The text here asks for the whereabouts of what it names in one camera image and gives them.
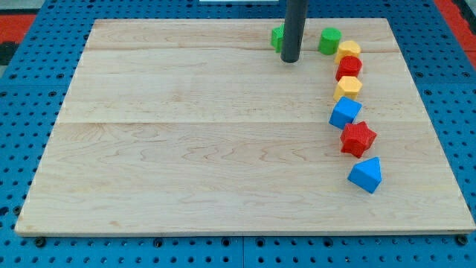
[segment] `blue block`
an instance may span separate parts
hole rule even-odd
[[[345,124],[354,122],[360,108],[362,108],[362,104],[347,97],[342,97],[334,106],[329,124],[343,130]]]
[[[374,157],[355,164],[352,171],[350,171],[348,179],[373,194],[382,181],[380,158]]]

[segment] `black cylinder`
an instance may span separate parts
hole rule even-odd
[[[308,3],[309,0],[287,1],[283,48],[281,50],[281,59],[285,63],[294,63],[299,60]]]

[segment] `toy block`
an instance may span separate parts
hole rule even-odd
[[[357,77],[343,76],[337,82],[337,86],[335,87],[334,100],[339,101],[342,96],[355,100],[361,88],[362,83],[357,79]]]
[[[271,31],[271,45],[276,53],[281,52],[283,46],[284,23],[280,27],[276,27]]]
[[[341,134],[342,153],[351,153],[361,158],[365,150],[372,146],[377,133],[368,128],[367,123],[346,124]]]
[[[335,55],[334,62],[339,64],[342,58],[345,56],[358,57],[360,52],[360,45],[358,45],[355,41],[349,40],[342,42],[337,48],[337,54]]]
[[[342,58],[335,73],[335,79],[339,81],[343,76],[358,77],[362,68],[362,61],[358,57],[345,56]]]
[[[325,28],[321,32],[318,51],[324,55],[332,55],[337,52],[342,33],[336,28]]]
[[[374,157],[355,164],[347,179],[373,194],[380,185],[380,182],[382,182],[380,158]]]
[[[362,104],[347,97],[342,97],[334,106],[329,124],[343,130],[345,124],[351,124],[354,122],[360,108],[362,108]]]

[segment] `yellow block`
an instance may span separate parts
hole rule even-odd
[[[334,100],[339,101],[342,96],[355,100],[361,87],[362,83],[357,77],[343,76],[335,87]]]
[[[358,45],[355,41],[349,40],[342,42],[337,48],[337,54],[335,55],[334,62],[339,64],[341,59],[345,56],[358,57],[360,55],[360,51],[360,45]]]

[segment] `blue pegboard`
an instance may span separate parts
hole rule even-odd
[[[47,0],[0,79],[0,267],[475,267],[476,235],[22,238],[16,214],[99,18],[283,18],[278,5]],[[476,73],[431,0],[310,0],[308,17],[385,17],[473,216]]]

